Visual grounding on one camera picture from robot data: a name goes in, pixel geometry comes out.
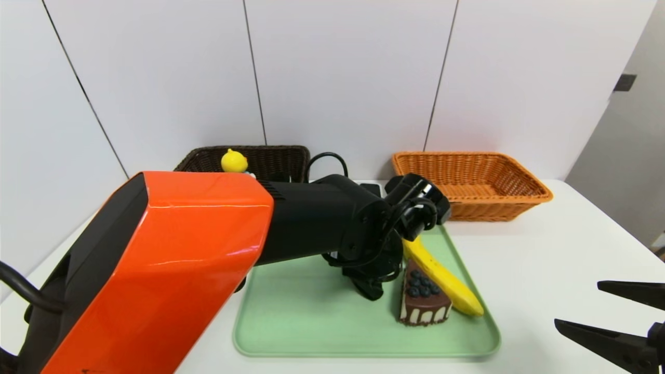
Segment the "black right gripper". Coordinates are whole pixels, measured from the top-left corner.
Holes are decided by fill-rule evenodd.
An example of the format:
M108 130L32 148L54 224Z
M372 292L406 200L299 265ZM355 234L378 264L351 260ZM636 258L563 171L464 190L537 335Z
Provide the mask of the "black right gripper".
M664 283L603 280L597 289L664 310ZM560 334L631 373L664 373L664 324L653 323L646 337L555 319Z

